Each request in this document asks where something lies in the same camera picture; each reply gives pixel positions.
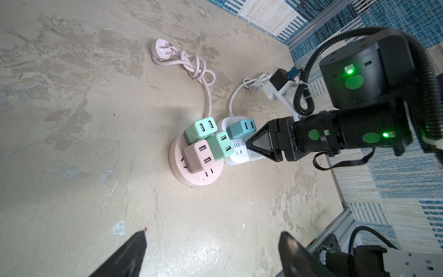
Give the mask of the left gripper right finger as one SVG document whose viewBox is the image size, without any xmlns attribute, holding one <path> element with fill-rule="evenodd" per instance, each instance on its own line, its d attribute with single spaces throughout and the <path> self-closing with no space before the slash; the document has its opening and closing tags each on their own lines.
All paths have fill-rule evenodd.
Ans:
<svg viewBox="0 0 443 277">
<path fill-rule="evenodd" d="M 334 277 L 290 233 L 282 232 L 278 245 L 285 277 Z"/>
</svg>

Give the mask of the green plug adapter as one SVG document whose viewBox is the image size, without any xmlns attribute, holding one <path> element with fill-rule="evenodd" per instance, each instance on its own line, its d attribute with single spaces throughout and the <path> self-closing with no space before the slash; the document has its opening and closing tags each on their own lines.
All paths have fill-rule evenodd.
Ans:
<svg viewBox="0 0 443 277">
<path fill-rule="evenodd" d="M 192 123 L 183 133 L 188 145 L 200 140 L 205 140 L 218 131 L 215 120 L 212 117 L 203 118 Z"/>
<path fill-rule="evenodd" d="M 206 141 L 216 161 L 226 159 L 234 153 L 233 144 L 225 130 L 208 137 Z"/>
</svg>

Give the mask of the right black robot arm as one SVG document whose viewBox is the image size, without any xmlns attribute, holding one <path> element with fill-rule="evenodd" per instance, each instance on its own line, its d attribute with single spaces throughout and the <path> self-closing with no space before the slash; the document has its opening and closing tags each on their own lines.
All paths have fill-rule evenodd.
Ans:
<svg viewBox="0 0 443 277">
<path fill-rule="evenodd" d="M 422 43 L 401 30 L 364 27 L 327 40 L 301 71 L 293 108 L 247 149 L 275 162 L 360 148 L 400 156 L 417 137 L 443 158 L 443 92 Z"/>
</svg>

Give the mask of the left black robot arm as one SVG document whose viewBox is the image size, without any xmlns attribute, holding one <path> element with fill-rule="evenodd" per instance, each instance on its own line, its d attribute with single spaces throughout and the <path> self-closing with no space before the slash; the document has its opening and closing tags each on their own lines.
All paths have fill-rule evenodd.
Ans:
<svg viewBox="0 0 443 277">
<path fill-rule="evenodd" d="M 374 234 L 385 246 L 354 247 L 361 231 Z M 145 232 L 134 233 L 92 276 L 139 276 L 146 248 Z M 324 245 L 318 255 L 311 254 L 288 232 L 281 233 L 278 249 L 285 277 L 440 277 L 443 274 L 441 254 L 399 250 L 367 226 L 353 230 L 346 253 Z"/>
</svg>

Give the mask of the pink plug adapter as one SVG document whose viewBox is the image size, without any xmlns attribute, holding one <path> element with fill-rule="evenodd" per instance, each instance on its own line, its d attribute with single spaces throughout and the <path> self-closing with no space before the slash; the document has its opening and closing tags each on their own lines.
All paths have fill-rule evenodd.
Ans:
<svg viewBox="0 0 443 277">
<path fill-rule="evenodd" d="M 216 162 L 206 140 L 185 147 L 182 154 L 186 167 L 192 174 L 208 170 Z"/>
</svg>

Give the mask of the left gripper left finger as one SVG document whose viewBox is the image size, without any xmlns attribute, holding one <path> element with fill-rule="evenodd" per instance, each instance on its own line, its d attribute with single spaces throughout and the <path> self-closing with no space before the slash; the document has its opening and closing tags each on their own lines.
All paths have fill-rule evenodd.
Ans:
<svg viewBox="0 0 443 277">
<path fill-rule="evenodd" d="M 145 231 L 134 233 L 90 277 L 138 277 L 146 248 Z"/>
</svg>

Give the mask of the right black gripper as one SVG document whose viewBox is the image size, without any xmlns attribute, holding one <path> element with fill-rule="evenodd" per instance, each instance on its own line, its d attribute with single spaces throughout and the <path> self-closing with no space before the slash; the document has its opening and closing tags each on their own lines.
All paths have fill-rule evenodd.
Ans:
<svg viewBox="0 0 443 277">
<path fill-rule="evenodd" d="M 298 161 L 314 152 L 333 157 L 341 151 L 338 115 L 334 110 L 297 122 L 292 117 L 271 120 L 246 141 L 247 149 L 274 162 L 284 161 L 282 151 L 288 161 Z"/>
</svg>

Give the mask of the teal plug adapter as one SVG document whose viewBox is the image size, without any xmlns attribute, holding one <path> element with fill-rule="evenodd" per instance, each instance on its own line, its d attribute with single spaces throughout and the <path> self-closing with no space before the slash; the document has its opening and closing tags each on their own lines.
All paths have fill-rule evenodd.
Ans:
<svg viewBox="0 0 443 277">
<path fill-rule="evenodd" d="M 240 139 L 256 131 L 256 124 L 253 119 L 237 121 L 229 125 L 226 129 L 230 139 Z"/>
</svg>

